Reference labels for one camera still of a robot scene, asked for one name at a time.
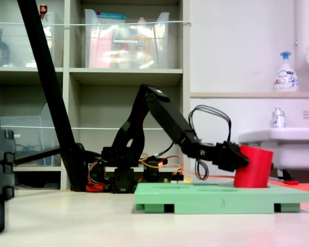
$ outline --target plastic storage bin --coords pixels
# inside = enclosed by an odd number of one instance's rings
[[[59,145],[48,105],[40,116],[0,117],[1,128],[14,132],[16,157]],[[60,166],[60,155],[39,159],[25,166]]]
[[[169,13],[161,13],[157,22],[168,19]],[[167,23],[101,25],[91,9],[85,10],[85,21],[94,24],[86,26],[86,68],[167,68]]]
[[[63,65],[63,26],[52,24],[61,23],[55,13],[47,13],[43,19],[43,28],[47,38],[50,54],[55,67]],[[27,32],[24,25],[0,24],[1,44],[8,48],[8,58],[0,62],[0,66],[37,67]]]

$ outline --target green platform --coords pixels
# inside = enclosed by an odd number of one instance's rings
[[[146,213],[261,214],[299,212],[309,202],[309,192],[270,185],[268,188],[235,188],[224,184],[140,183],[136,209]]]

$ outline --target red cup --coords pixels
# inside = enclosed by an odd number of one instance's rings
[[[249,159],[249,163],[246,167],[240,167],[236,170],[233,185],[240,188],[266,188],[271,171],[273,152],[242,145],[241,153]]]

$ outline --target white floor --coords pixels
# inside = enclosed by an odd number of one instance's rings
[[[133,195],[16,194],[0,247],[309,247],[309,203],[293,214],[173,215],[136,212]]]

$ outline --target red mat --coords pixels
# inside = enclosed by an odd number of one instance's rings
[[[275,185],[284,186],[284,187],[289,187],[289,188],[293,188],[293,189],[299,189],[299,190],[309,191],[309,183],[298,184],[298,185],[288,185],[288,184],[283,184],[283,183],[276,182],[276,181],[269,181],[269,183],[270,183],[270,184],[275,184]]]

